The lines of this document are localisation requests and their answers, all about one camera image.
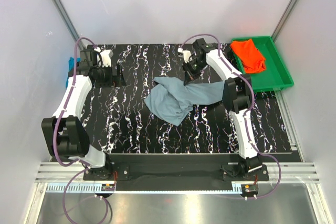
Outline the grey-blue t shirt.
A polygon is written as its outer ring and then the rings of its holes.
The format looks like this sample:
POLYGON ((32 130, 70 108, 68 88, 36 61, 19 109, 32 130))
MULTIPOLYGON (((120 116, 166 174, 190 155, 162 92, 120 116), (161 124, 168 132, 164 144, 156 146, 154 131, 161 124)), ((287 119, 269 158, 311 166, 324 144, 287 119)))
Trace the grey-blue t shirt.
POLYGON ((191 83, 176 77, 155 77, 155 87, 144 99, 145 105, 159 119, 179 126, 194 105, 211 105, 222 100, 224 83, 191 83))

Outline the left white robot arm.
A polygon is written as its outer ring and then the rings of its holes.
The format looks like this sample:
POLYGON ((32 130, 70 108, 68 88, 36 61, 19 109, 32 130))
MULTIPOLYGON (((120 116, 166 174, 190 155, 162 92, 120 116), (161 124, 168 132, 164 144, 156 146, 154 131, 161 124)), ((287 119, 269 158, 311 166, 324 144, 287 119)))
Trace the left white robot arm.
POLYGON ((87 95, 93 87, 116 88, 125 86, 122 69, 113 65, 113 52, 107 49, 85 49, 80 59, 73 60, 68 72, 68 85, 60 106, 50 118, 41 123, 43 135, 51 156, 58 162, 67 159, 71 164, 80 162, 86 173, 103 180, 113 175, 112 161, 106 153, 90 144, 90 138, 81 123, 81 113, 87 95))

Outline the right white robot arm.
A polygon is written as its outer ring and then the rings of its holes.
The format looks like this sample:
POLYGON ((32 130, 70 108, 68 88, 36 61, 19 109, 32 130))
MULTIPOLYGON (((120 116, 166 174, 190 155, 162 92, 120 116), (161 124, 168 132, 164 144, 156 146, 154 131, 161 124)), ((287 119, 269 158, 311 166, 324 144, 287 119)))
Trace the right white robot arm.
POLYGON ((242 74, 233 67, 220 49, 220 45, 207 44, 203 38, 192 43, 194 53, 178 48, 178 54, 183 58, 184 84, 197 79, 206 66, 212 67, 224 82, 222 101, 226 111, 234 122, 238 140, 240 160, 231 170, 223 170, 228 176, 240 176, 250 180, 262 168, 258 148, 251 123, 251 110, 255 98, 251 86, 251 77, 242 74))

